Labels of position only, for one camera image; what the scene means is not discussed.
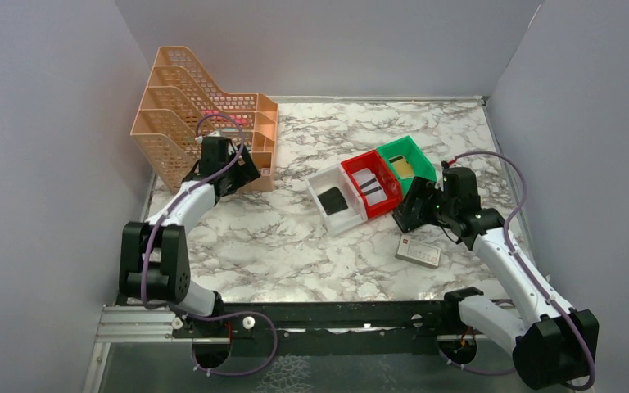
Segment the black leather card holder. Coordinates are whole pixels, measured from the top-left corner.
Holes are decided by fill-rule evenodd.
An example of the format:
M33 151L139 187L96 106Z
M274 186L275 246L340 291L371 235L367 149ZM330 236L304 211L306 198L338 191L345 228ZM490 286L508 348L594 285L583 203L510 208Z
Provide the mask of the black leather card holder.
M401 209L397 207L392 211L392 218L403 233L409 233L423 224L413 208Z

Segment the red plastic bin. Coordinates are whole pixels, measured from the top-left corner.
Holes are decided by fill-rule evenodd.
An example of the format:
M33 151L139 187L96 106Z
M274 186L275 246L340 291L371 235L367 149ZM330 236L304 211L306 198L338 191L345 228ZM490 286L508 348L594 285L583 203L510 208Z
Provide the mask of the red plastic bin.
M344 160L342 168L362 198L367 220L394 210L402 202L400 182L376 150Z

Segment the white card box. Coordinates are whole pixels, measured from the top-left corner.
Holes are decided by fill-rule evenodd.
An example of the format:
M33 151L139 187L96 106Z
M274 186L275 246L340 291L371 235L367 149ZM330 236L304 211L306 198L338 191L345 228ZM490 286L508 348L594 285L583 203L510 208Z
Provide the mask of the white card box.
M400 238L395 258L435 269L441 262L441 249L410 237Z

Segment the green plastic bin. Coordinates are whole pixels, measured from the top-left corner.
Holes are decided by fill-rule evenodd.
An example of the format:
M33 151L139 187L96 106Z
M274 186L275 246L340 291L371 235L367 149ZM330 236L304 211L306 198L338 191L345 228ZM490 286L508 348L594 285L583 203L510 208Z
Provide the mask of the green plastic bin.
M377 148L377 152L399 181L404 196L416 177L433 182L437 180L434 166L411 136L383 144Z

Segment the peach plastic desk organizer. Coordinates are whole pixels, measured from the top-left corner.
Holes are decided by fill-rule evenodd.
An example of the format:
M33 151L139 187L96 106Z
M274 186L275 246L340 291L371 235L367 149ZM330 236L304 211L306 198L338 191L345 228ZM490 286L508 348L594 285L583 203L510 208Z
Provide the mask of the peach plastic desk organizer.
M207 111L252 112L251 128L242 128L260 177L245 192L275 189L278 104L263 93L228 93L185 46L159 47L144 89L131 137L139 145L160 180L172 192L199 160L198 137L226 136L240 142L239 126L216 127Z

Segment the white plastic bin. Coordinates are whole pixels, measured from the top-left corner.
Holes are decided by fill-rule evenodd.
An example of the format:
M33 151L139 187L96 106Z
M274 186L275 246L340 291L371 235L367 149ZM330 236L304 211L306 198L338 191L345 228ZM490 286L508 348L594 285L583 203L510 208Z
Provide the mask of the white plastic bin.
M362 197L340 164L305 176L305 185L330 235L340 235L368 219Z

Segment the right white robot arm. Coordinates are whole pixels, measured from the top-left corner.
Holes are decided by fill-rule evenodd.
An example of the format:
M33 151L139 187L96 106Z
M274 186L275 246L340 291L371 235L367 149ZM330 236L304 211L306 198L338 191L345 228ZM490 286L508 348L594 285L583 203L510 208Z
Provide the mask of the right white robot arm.
M392 216L407 233L425 224L449 229L497 277L516 314L475 288L445 296L440 311L448 332L476 328L510 354L516 373L534 390L595 376L599 322L565 300L523 253L500 212L484 208L475 173L442 172L442 185L415 177Z

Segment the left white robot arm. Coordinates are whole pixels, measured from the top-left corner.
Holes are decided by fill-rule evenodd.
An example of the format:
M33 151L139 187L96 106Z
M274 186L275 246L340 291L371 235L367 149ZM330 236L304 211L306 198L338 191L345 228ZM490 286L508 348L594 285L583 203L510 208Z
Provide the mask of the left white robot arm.
M224 328L219 293L191 279L187 235L221 197L232 195L260 177L245 142L204 137L201 156L182 178L179 190L143 222L122 231L119 292L147 308L168 305L192 314L203 335Z

